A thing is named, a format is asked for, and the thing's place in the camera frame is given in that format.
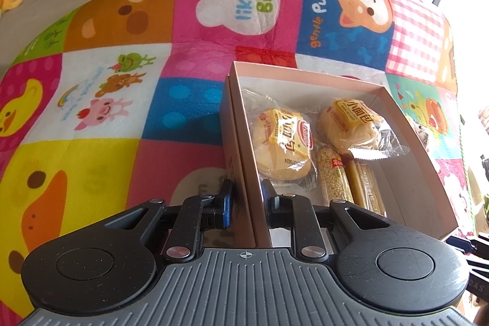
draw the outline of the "silver screw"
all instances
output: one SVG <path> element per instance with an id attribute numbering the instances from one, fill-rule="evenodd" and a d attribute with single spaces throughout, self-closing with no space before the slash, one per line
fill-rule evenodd
<path id="1" fill-rule="evenodd" d="M 309 258 L 319 258 L 319 257 L 323 257 L 326 254 L 324 249 L 319 246 L 303 247 L 301 253 L 304 257 L 309 257 Z"/>
<path id="2" fill-rule="evenodd" d="M 190 255 L 190 250 L 183 246 L 172 246 L 166 251 L 166 255 L 171 258 L 185 258 Z"/>

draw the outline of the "pink pig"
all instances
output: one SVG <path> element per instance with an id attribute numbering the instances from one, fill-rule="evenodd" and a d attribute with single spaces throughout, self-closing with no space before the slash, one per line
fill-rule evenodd
<path id="1" fill-rule="evenodd" d="M 114 101 L 114 99 L 94 99 L 90 101 L 90 108 L 82 109 L 78 112 L 79 119 L 83 119 L 74 130 L 83 130 L 88 126 L 98 126 L 104 120 L 113 121 L 116 115 L 128 116 L 129 112 L 124 109 L 131 105 L 132 101 L 123 102 L 122 99 Z M 120 107 L 117 112 L 114 112 L 114 107 Z"/>

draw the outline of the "cardboard box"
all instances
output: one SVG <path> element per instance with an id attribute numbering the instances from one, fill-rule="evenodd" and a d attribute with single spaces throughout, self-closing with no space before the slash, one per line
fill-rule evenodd
<path id="1" fill-rule="evenodd" d="M 239 211 L 233 213 L 237 247 L 245 246 L 246 241 L 251 242 L 244 237 L 250 232 L 249 220 L 256 246 L 272 245 L 242 89 L 267 94 L 297 110 L 310 109 L 312 104 L 319 105 L 338 97 L 364 101 L 386 119 L 399 142 L 410 148 L 407 155 L 370 163 L 388 218 L 438 239 L 445 238 L 456 229 L 455 215 L 437 172 L 386 88 L 340 76 L 234 62 L 224 88 L 221 125 L 228 174 L 234 178 L 238 191 Z M 321 204 L 318 201 L 322 196 L 318 193 L 311 200 Z"/>

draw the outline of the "blue dot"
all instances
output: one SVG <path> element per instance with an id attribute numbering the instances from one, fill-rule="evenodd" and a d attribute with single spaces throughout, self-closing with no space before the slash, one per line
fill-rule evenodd
<path id="1" fill-rule="evenodd" d="M 175 85 L 170 88 L 168 93 L 170 94 L 170 97 L 181 100 L 188 97 L 190 89 L 184 85 Z"/>
<path id="2" fill-rule="evenodd" d="M 168 129 L 181 129 L 187 123 L 185 118 L 180 112 L 169 112 L 163 115 L 163 126 Z"/>
<path id="3" fill-rule="evenodd" d="M 205 91 L 204 96 L 209 102 L 221 102 L 222 90 L 211 87 Z"/>
<path id="4" fill-rule="evenodd" d="M 202 122 L 204 129 L 211 133 L 221 133 L 221 121 L 219 120 L 219 114 L 211 114 L 204 117 Z"/>

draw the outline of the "red label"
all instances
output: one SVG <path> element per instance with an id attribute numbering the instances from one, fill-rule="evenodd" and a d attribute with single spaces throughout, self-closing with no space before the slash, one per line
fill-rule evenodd
<path id="1" fill-rule="evenodd" d="M 312 134 L 311 134 L 311 127 L 309 126 L 309 123 L 306 121 L 299 121 L 298 125 L 298 133 L 299 137 L 302 141 L 302 144 L 309 148 L 309 150 L 312 149 Z"/>
<path id="2" fill-rule="evenodd" d="M 343 167 L 343 162 L 339 159 L 332 158 L 331 160 L 331 167 Z"/>

